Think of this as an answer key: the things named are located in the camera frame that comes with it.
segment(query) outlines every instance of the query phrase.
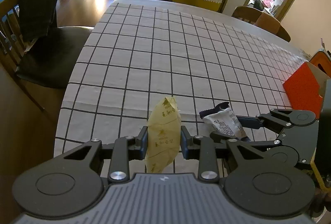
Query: orange box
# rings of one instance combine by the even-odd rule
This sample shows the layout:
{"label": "orange box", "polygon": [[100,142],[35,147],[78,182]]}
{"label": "orange box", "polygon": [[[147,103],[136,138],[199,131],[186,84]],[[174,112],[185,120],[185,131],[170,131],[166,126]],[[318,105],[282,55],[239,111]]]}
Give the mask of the orange box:
{"label": "orange box", "polygon": [[292,108],[313,111],[319,118],[327,79],[330,77],[319,68],[309,62],[303,63],[283,83]]}

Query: wooden chair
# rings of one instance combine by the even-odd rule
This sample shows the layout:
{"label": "wooden chair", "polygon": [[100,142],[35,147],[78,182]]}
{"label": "wooden chair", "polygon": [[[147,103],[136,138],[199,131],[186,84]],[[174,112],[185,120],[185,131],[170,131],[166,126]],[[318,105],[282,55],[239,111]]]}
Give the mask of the wooden chair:
{"label": "wooden chair", "polygon": [[[234,10],[232,17],[254,24],[261,14],[262,12],[255,8],[239,6]],[[291,41],[290,35],[282,26],[280,26],[276,36],[287,42]]]}
{"label": "wooden chair", "polygon": [[26,51],[31,43],[23,42],[20,33],[19,16],[15,10],[18,1],[0,2],[0,63],[22,91],[43,111],[44,108],[29,94],[21,79],[48,88],[65,89],[93,28],[50,28],[47,36],[39,38]]}

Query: black mechanical arm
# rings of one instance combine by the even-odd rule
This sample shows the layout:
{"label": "black mechanical arm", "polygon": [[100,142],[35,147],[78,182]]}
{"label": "black mechanical arm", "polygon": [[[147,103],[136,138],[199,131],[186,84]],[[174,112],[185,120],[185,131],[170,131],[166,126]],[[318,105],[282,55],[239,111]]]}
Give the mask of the black mechanical arm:
{"label": "black mechanical arm", "polygon": [[[13,196],[23,213],[14,222],[312,223],[309,217],[331,210],[324,199],[331,191],[331,80],[320,119],[311,111],[279,109],[238,119],[243,127],[276,132],[277,139],[242,142],[217,132],[192,137],[182,126],[182,154],[199,160],[197,177],[137,173],[131,179],[129,161],[146,155],[147,127],[113,144],[93,139],[16,179]],[[218,158],[227,177],[219,176]]]}

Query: black grid line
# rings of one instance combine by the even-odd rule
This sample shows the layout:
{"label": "black grid line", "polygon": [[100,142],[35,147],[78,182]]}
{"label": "black grid line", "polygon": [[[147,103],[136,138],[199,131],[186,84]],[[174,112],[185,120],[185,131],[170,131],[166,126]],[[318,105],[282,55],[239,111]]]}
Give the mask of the black grid line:
{"label": "black grid line", "polygon": [[[158,38],[152,38],[152,37],[144,37],[144,38],[146,38],[146,39],[158,39]],[[85,45],[85,47],[95,47],[95,46],[93,46],[93,45]],[[98,46],[99,48],[110,48],[110,47],[105,47],[105,46]],[[131,49],[125,49],[125,48],[116,48],[116,49],[121,49],[121,50],[131,50]],[[264,55],[262,55],[261,54],[261,52],[259,52],[259,53],[256,53],[256,52],[253,52],[251,49],[249,50],[250,52],[252,52],[253,54],[259,54],[259,55],[261,55],[262,57],[264,56]],[[164,54],[164,55],[168,55],[168,54],[166,54],[166,53],[160,53],[160,52],[155,52],[155,53],[158,53],[158,54]],[[287,74],[289,74],[289,75],[291,75],[292,73],[291,73],[291,71],[290,71],[290,69],[289,69],[289,67],[290,67],[290,65],[287,65],[287,64],[285,64],[285,66],[288,68],[288,70],[286,70],[285,68],[284,68],[284,66],[282,65],[282,68],[279,66],[279,64],[278,63],[280,63],[279,61],[277,61],[277,60],[275,60],[274,59],[274,57],[272,56],[272,58],[271,58],[271,56],[272,56],[272,54],[271,55],[269,55],[268,56],[268,58],[269,58],[269,60],[271,61],[271,64],[272,64],[272,67],[273,68],[275,68],[276,70],[279,70],[279,71],[282,71],[282,72],[285,72],[285,73],[287,73]],[[252,61],[252,62],[256,62],[256,63],[260,63],[258,60],[252,60],[252,59],[250,59],[250,58],[248,58],[248,60],[250,60],[250,61]]]}
{"label": "black grid line", "polygon": [[[238,83],[239,83],[239,80],[238,80],[238,76],[237,76],[237,73],[236,72],[234,72],[234,74],[236,75],[236,79],[237,79],[237,81],[238,81]],[[247,105],[246,105],[246,102],[245,102],[245,99],[244,99],[244,94],[243,94],[243,92],[242,92],[242,89],[241,89],[241,87],[240,87],[240,84],[239,84],[239,88],[240,88],[240,92],[241,92],[241,95],[242,95],[242,97],[243,97],[243,100],[244,100],[244,104],[245,104],[245,108],[246,108],[246,112],[247,112],[247,115],[249,115],[248,114],[248,109],[247,109]],[[254,139],[254,133],[253,133],[253,130],[251,129],[251,132],[252,132],[252,136],[253,136],[253,140],[255,141],[255,139]]]}
{"label": "black grid line", "polygon": [[[154,12],[153,25],[155,25],[155,12]],[[150,102],[150,96],[151,96],[151,79],[152,79],[153,45],[154,45],[154,39],[152,40],[152,48],[151,48],[151,64],[150,64],[150,67],[149,67],[148,98],[147,98],[147,120],[148,120],[148,118],[149,118],[149,102]]]}
{"label": "black grid line", "polygon": [[[193,24],[194,24],[194,28],[195,28],[195,30],[197,31],[194,20],[193,20]],[[214,100],[214,96],[213,96],[213,94],[212,94],[211,82],[210,82],[210,78],[209,78],[209,74],[208,74],[208,69],[207,69],[207,64],[206,64],[206,60],[205,60],[205,55],[204,55],[204,52],[203,52],[203,50],[202,50],[201,41],[200,41],[200,37],[199,37],[199,36],[198,36],[198,40],[199,40],[199,43],[200,43],[201,54],[202,54],[202,57],[203,57],[204,62],[205,62],[205,68],[206,68],[206,72],[207,72],[207,77],[208,77],[208,82],[209,82],[209,87],[210,87],[210,92],[211,92],[212,103],[213,103],[214,106],[215,106],[215,100]]]}
{"label": "black grid line", "polygon": [[124,102],[125,102],[125,94],[126,94],[126,88],[127,88],[127,82],[129,80],[129,72],[130,72],[130,66],[131,66],[131,61],[132,61],[132,56],[133,56],[133,52],[134,52],[134,46],[135,46],[135,42],[136,42],[136,38],[137,38],[137,33],[138,33],[138,29],[139,27],[137,26],[137,30],[136,30],[136,34],[134,37],[134,42],[133,42],[133,47],[132,47],[132,52],[131,52],[131,57],[130,57],[130,62],[129,62],[129,67],[127,70],[127,74],[126,74],[126,82],[125,82],[125,89],[124,89],[124,95],[123,95],[123,102],[122,102],[122,108],[121,108],[121,115],[120,115],[120,125],[119,125],[119,135],[118,138],[121,135],[121,127],[122,127],[122,118],[123,118],[123,110],[124,110]]}
{"label": "black grid line", "polygon": [[[183,33],[183,36],[184,36],[184,41],[185,41],[185,49],[186,49],[186,53],[187,53],[187,58],[189,58],[189,57],[188,57],[188,50],[187,50],[186,37],[185,37],[185,34],[184,34],[184,33]],[[194,98],[194,89],[193,89],[193,80],[192,80],[191,64],[190,64],[189,59],[188,59],[187,61],[188,61],[188,68],[189,68],[189,70],[190,70],[190,78],[191,78],[191,87],[192,87],[193,105],[194,105],[194,112],[195,112],[195,121],[196,121],[197,135],[199,135],[199,130],[198,130],[198,118],[197,118],[197,108],[196,108],[196,105],[195,105],[195,98]]]}
{"label": "black grid line", "polygon": [[[120,36],[120,35],[117,35],[117,38],[116,38],[116,40],[115,40],[115,46],[116,46],[116,43],[117,43],[117,41],[118,41],[118,39],[119,39],[119,36]],[[98,98],[98,102],[97,102],[97,107],[96,107],[96,112],[98,111],[98,108],[99,108],[99,103],[100,103],[100,99],[101,99],[101,95],[102,95],[103,87],[104,87],[104,84],[105,84],[105,80],[106,80],[106,77],[107,77],[107,72],[108,72],[109,64],[110,64],[110,61],[111,61],[111,59],[112,59],[112,56],[113,56],[114,50],[115,50],[115,48],[113,48],[112,53],[111,53],[111,55],[110,55],[110,58],[109,58],[109,61],[108,61],[108,65],[107,65],[107,68],[106,68],[106,72],[105,72],[105,76],[104,76],[104,79],[103,79],[103,81],[102,81],[101,90],[100,90],[100,94],[99,94],[99,98]],[[97,118],[97,113],[95,114],[94,119],[93,119],[93,125],[92,125],[92,131],[91,131],[91,139],[92,139],[92,137],[93,137],[93,132],[94,132],[94,126],[95,126],[95,120],[96,120],[96,118]]]}
{"label": "black grid line", "polygon": [[[91,59],[92,59],[92,56],[93,56],[93,53],[94,53],[95,49],[96,49],[96,46],[95,46],[95,48],[93,49],[93,52],[92,52],[92,54],[91,54],[91,56],[90,56],[90,59],[89,59],[89,61],[88,61],[88,63],[87,63],[87,66],[86,66],[86,69],[85,69],[85,71],[84,71],[84,74],[83,74],[83,77],[82,77],[81,82],[82,82],[83,79],[84,79],[84,76],[85,76],[85,74],[86,74],[86,71],[87,71],[87,69],[88,69],[89,63],[90,63],[90,61],[91,61]],[[78,93],[79,93],[79,89],[80,89],[80,87],[81,87],[81,85],[78,86],[78,89],[77,89],[77,92],[76,92],[76,96],[75,96],[75,99],[74,99],[73,104],[72,104],[72,108],[75,107],[75,103],[76,103],[76,100],[77,100],[77,96],[78,96]],[[72,112],[73,112],[73,110],[70,112],[69,121],[68,121],[68,125],[67,125],[67,130],[66,130],[66,134],[65,134],[65,139],[67,138],[67,135],[68,135],[69,126],[70,126],[70,120],[71,120],[71,117],[72,117]],[[66,140],[64,140],[64,143],[63,143],[62,153],[64,153],[65,145],[66,145]]]}

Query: grid tablecloth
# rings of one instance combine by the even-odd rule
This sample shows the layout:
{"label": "grid tablecloth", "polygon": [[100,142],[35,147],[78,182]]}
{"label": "grid tablecloth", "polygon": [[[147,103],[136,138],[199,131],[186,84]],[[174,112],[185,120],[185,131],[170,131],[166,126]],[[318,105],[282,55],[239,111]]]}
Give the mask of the grid tablecloth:
{"label": "grid tablecloth", "polygon": [[[245,31],[178,11],[113,3],[88,38],[63,99],[54,156],[92,138],[137,136],[157,102],[173,95],[182,125],[209,135],[199,111],[230,101],[236,115],[291,108],[282,83],[304,62]],[[267,129],[245,129],[273,140]],[[196,172],[181,153],[163,172]],[[226,173],[219,163],[221,175]],[[131,161],[130,173],[144,172]]]}

